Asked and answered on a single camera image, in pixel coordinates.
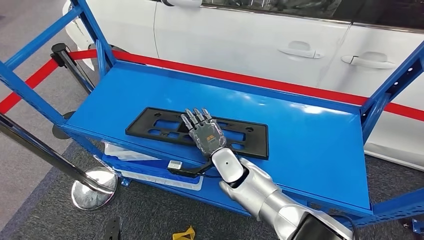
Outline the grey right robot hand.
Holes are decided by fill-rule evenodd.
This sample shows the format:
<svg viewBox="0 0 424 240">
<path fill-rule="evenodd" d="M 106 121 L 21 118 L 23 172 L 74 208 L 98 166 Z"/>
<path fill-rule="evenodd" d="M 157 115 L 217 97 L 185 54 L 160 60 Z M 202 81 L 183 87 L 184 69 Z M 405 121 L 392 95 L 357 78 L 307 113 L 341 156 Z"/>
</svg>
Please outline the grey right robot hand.
<svg viewBox="0 0 424 240">
<path fill-rule="evenodd" d="M 218 122 L 212 118 L 206 108 L 193 111 L 186 108 L 181 119 L 188 129 L 188 134 L 204 156 L 210 157 L 216 151 L 224 148 L 227 139 Z"/>
</svg>

